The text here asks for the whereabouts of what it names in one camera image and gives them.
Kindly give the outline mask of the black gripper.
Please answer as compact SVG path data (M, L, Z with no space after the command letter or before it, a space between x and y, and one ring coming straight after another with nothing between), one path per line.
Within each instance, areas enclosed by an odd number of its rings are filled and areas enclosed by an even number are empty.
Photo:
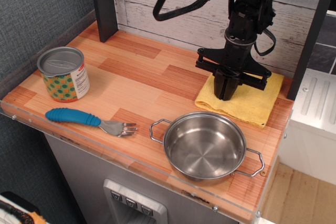
M263 90L271 72L251 56L252 45L227 41L223 49L200 48L196 66L214 75L214 94L220 100L232 98L240 85Z

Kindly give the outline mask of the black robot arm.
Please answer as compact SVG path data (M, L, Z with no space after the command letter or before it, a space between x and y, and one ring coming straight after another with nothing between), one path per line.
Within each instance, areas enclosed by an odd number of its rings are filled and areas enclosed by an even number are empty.
M229 25L225 30L223 49L198 49L198 68L214 76L214 94L230 100L240 85L264 90L271 71L256 62L251 49L257 48L259 34L265 33L273 42L275 36L267 29L275 12L272 0L229 0Z

